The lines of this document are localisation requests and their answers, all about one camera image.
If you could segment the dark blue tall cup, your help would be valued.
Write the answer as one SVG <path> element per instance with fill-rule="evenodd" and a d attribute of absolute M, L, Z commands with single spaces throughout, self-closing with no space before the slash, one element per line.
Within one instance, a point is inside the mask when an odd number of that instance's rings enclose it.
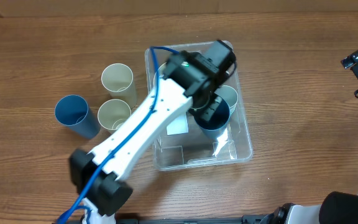
<path fill-rule="evenodd" d="M 55 106 L 56 120 L 86 139 L 93 139 L 100 131 L 99 122 L 88 102 L 79 95 L 67 95 Z"/>
<path fill-rule="evenodd" d="M 199 115 L 195 116 L 195 121 L 208 138 L 216 139 L 225 131 L 230 115 L 229 105 L 223 100 L 209 122 L 199 119 Z"/>

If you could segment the grey small cup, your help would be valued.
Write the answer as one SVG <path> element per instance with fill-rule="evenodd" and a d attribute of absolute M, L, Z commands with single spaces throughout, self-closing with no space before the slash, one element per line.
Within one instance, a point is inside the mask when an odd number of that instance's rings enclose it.
<path fill-rule="evenodd" d="M 231 86 L 222 85 L 215 91 L 215 94 L 225 100 L 225 102 L 229 105 L 230 114 L 233 114 L 239 99 L 237 91 Z"/>

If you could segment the beige tall cup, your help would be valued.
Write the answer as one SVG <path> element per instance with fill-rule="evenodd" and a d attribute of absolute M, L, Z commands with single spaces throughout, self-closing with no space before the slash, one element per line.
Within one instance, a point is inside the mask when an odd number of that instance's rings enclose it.
<path fill-rule="evenodd" d="M 129 105 L 120 99 L 111 99 L 103 103 L 98 110 L 99 124 L 113 134 L 131 116 Z"/>
<path fill-rule="evenodd" d="M 127 65 L 114 63 L 107 66 L 102 72 L 101 83 L 112 98 L 125 101 L 130 108 L 137 104 L 134 74 Z"/>

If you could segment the cream bowl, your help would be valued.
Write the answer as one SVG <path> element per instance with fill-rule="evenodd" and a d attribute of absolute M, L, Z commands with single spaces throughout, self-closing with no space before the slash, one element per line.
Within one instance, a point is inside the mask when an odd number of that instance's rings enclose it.
<path fill-rule="evenodd" d="M 166 67 L 166 63 L 163 63 L 161 66 L 159 66 L 158 71 L 152 75 L 151 83 L 150 83 L 150 90 L 153 92 L 153 94 L 155 94 L 156 86 L 158 88 L 157 91 L 160 91 L 161 79 L 163 77 L 163 71 L 164 71 L 165 67 Z"/>

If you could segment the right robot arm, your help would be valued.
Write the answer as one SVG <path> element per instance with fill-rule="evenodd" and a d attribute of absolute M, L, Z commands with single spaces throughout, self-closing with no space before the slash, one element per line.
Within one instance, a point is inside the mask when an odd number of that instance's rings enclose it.
<path fill-rule="evenodd" d="M 341 61 L 345 69 L 351 69 L 358 79 L 358 50 Z M 358 99 L 358 89 L 354 92 Z M 265 224 L 343 224 L 358 223 L 358 194 L 331 192 L 320 205 L 302 206 L 286 203 L 263 217 Z"/>

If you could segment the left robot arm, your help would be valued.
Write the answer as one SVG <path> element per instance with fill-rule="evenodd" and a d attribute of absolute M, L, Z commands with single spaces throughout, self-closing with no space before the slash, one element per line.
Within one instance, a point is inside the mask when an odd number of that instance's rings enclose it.
<path fill-rule="evenodd" d="M 113 216 L 133 192 L 125 179 L 134 165 L 180 114 L 190 112 L 203 128 L 227 123 L 229 107 L 215 91 L 231 76 L 228 69 L 237 67 L 234 52 L 170 52 L 167 68 L 155 71 L 155 86 L 135 113 L 91 152 L 77 149 L 70 156 L 71 181 L 79 196 L 57 223 L 66 223 L 78 209 L 86 210 L 87 220 L 96 214 Z"/>

